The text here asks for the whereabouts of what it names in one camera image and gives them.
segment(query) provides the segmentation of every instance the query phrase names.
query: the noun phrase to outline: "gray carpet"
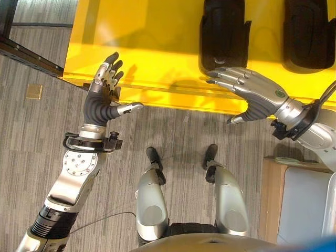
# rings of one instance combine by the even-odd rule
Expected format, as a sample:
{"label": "gray carpet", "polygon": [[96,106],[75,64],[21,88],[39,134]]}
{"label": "gray carpet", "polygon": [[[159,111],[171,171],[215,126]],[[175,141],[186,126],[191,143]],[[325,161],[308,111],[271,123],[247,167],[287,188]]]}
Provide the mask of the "gray carpet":
{"label": "gray carpet", "polygon": [[[12,38],[64,65],[70,29],[20,28]],[[25,99],[29,83],[43,84],[41,100]],[[86,93],[68,83],[0,57],[0,244],[13,251],[31,225],[61,170],[64,133],[78,132]],[[261,164],[264,156],[315,160],[289,140],[271,136],[270,121],[227,126],[222,114],[145,108],[112,121],[122,150],[109,155],[74,229],[122,211],[135,211],[134,192],[149,164],[147,146],[163,159],[163,192],[171,222],[213,223],[214,186],[205,182],[201,162],[207,146],[218,144],[217,161],[237,177],[244,191],[250,235],[258,237]],[[123,214],[72,234],[66,251],[128,251],[136,248],[135,218]]]}

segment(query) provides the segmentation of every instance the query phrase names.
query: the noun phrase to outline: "robot forearm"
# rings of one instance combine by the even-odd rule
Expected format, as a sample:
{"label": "robot forearm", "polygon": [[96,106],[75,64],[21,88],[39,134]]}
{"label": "robot forearm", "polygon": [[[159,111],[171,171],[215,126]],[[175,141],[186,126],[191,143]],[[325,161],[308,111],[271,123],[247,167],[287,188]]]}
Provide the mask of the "robot forearm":
{"label": "robot forearm", "polygon": [[63,251],[106,154],[67,151],[63,169],[17,252]]}
{"label": "robot forearm", "polygon": [[[295,132],[295,128],[307,117],[305,105],[289,98],[275,113],[278,122],[286,125],[287,132]],[[336,172],[336,113],[321,109],[314,122],[297,141],[305,148],[312,150],[321,161]]]}

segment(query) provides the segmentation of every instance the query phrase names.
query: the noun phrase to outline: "robotic hand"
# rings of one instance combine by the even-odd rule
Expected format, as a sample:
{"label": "robotic hand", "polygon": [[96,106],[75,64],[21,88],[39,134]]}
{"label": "robotic hand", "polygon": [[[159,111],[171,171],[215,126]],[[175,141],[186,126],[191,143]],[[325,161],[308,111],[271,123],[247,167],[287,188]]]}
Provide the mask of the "robotic hand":
{"label": "robotic hand", "polygon": [[17,252],[64,250],[76,217],[105,164],[106,154],[121,148],[118,133],[105,137],[107,122],[143,107],[139,102],[110,105],[123,75],[118,72],[122,61],[115,63],[117,58],[118,53],[109,56],[94,76],[84,105],[85,123],[79,134],[66,133],[63,145],[67,152],[61,174]]}
{"label": "robotic hand", "polygon": [[336,115],[321,109],[336,89],[336,81],[319,100],[305,105],[291,99],[281,86],[265,76],[245,68],[219,68],[208,73],[208,83],[224,87],[248,103],[248,109],[227,123],[255,121],[275,115],[275,137],[291,138],[314,151],[329,169],[336,172]]}

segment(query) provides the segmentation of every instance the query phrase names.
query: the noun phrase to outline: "green circular logo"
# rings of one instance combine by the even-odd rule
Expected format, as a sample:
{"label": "green circular logo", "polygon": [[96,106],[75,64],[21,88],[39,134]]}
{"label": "green circular logo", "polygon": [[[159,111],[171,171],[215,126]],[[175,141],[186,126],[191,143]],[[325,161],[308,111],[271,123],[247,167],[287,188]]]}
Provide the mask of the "green circular logo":
{"label": "green circular logo", "polygon": [[280,97],[280,98],[283,98],[283,97],[286,96],[285,93],[282,92],[282,91],[280,91],[280,90],[275,91],[275,94],[276,94],[278,97]]}

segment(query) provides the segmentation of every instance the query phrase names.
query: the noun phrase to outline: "black metal beam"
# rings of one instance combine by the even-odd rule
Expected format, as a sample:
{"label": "black metal beam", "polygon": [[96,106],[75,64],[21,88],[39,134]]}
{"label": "black metal beam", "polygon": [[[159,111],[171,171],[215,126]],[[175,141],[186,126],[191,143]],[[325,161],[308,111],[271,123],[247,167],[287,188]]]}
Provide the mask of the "black metal beam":
{"label": "black metal beam", "polygon": [[64,72],[62,67],[4,36],[0,36],[0,54],[51,76],[62,76]]}
{"label": "black metal beam", "polygon": [[18,0],[0,0],[0,35],[9,38]]}
{"label": "black metal beam", "polygon": [[56,24],[56,23],[12,23],[12,26],[28,26],[28,27],[60,27],[72,28],[72,24]]}

